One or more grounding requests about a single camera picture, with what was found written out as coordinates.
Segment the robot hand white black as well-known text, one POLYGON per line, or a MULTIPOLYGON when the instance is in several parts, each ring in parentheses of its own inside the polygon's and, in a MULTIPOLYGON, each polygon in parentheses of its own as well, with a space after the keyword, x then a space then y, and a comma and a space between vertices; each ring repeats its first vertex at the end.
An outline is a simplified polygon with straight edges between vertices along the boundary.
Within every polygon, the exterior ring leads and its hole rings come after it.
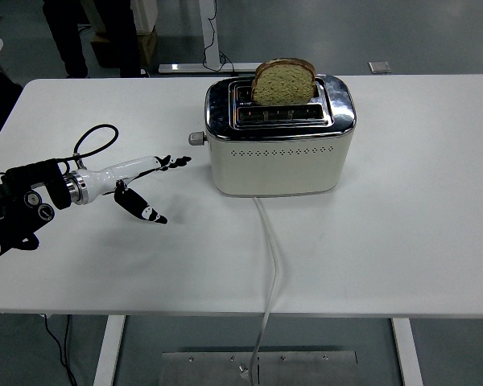
POLYGON ((160 215, 141 195, 128 187, 129 183, 156 171, 173 170, 187 166, 188 156, 164 158, 149 156, 130 160, 103 170, 90 171, 79 169, 72 172, 77 186, 76 204, 93 202, 100 195, 112 194, 114 201, 139 220, 166 224, 167 218, 160 215))

